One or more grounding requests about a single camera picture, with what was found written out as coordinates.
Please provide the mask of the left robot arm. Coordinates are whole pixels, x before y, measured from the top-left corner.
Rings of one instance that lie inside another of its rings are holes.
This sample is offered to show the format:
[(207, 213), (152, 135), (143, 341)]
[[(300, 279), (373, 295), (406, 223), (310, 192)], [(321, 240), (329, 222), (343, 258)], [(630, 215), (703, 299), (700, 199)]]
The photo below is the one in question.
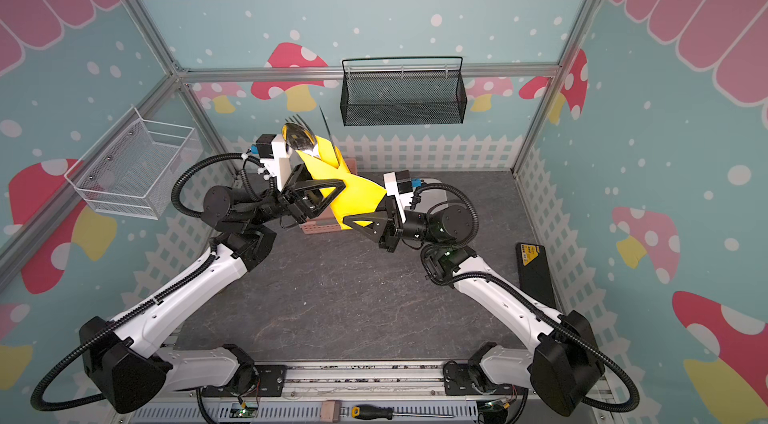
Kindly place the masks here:
[[(48, 371), (32, 391), (30, 404), (41, 412), (69, 410), (106, 400), (115, 411), (130, 413), (163, 391), (221, 388), (235, 396), (254, 391), (261, 382), (253, 358), (234, 344), (203, 351), (166, 351), (163, 342), (188, 317), (230, 284), (254, 270), (270, 254), (276, 234), (268, 222), (290, 216), (303, 223), (322, 213), (346, 189), (339, 179), (316, 179), (303, 164), (291, 168), (284, 187), (269, 180), (262, 193), (248, 184), (240, 189), (208, 189), (203, 208), (181, 201), (188, 181), (203, 169), (237, 160), (237, 153), (205, 158), (174, 183), (171, 201), (187, 217), (214, 230), (203, 254), (147, 299), (110, 320), (94, 317), (79, 331), (80, 344)], [(82, 360), (96, 385), (94, 395), (49, 402), (44, 394), (74, 361)]]

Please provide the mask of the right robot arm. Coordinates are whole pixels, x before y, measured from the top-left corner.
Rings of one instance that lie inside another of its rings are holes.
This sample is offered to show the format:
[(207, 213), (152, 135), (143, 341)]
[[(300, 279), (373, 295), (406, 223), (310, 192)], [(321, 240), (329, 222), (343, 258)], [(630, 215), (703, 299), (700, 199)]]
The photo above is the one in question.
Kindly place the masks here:
[(375, 211), (342, 222), (386, 250), (403, 239), (421, 242), (420, 261), (433, 284), (470, 297), (525, 345), (526, 355), (500, 345), (480, 353), (482, 380), (533, 391), (563, 417), (581, 404), (611, 413), (637, 409), (638, 386), (598, 348), (589, 321), (576, 311), (560, 313), (496, 273), (470, 245), (479, 231), (475, 206), (461, 192), (454, 196), (436, 213), (401, 209), (386, 196)]

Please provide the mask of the yellow paper napkin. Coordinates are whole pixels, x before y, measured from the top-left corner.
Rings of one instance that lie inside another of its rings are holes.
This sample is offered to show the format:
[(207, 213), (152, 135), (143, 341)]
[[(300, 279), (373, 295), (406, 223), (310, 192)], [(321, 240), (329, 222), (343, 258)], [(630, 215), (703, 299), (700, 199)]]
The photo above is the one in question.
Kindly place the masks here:
[(351, 173), (341, 151), (334, 149), (327, 139), (318, 137), (318, 152), (320, 157), (303, 151), (299, 151), (298, 155), (313, 180), (341, 180), (345, 183), (344, 190), (334, 198), (330, 208), (341, 229), (350, 230), (343, 223), (343, 218), (375, 212), (386, 196), (386, 190), (373, 181)]

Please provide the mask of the spoon with teal handle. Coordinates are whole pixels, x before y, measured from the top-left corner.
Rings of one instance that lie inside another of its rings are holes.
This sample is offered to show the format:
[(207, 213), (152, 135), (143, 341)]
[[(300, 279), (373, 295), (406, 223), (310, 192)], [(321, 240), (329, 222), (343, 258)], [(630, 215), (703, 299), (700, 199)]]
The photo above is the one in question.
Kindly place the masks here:
[(302, 124), (287, 122), (282, 129), (283, 139), (293, 150), (319, 158), (317, 136)]

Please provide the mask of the fork with teal handle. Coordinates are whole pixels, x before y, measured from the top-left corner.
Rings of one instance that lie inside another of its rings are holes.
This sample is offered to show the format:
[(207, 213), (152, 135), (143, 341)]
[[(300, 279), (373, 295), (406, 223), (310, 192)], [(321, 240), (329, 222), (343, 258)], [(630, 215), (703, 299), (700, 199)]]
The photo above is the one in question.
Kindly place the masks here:
[(299, 114), (294, 114), (294, 115), (292, 116), (292, 121), (293, 121), (295, 124), (297, 124), (297, 125), (301, 125), (302, 127), (304, 127), (304, 128), (305, 128), (305, 129), (306, 129), (306, 130), (307, 130), (309, 133), (311, 133), (311, 134), (313, 134), (313, 133), (314, 133), (314, 131), (313, 131), (313, 130), (311, 129), (311, 127), (309, 126), (309, 124), (308, 124), (308, 123), (307, 123), (307, 122), (306, 122), (306, 121), (305, 121), (305, 120), (304, 120), (304, 119), (303, 119), (303, 118), (302, 118), (302, 117), (301, 117)]

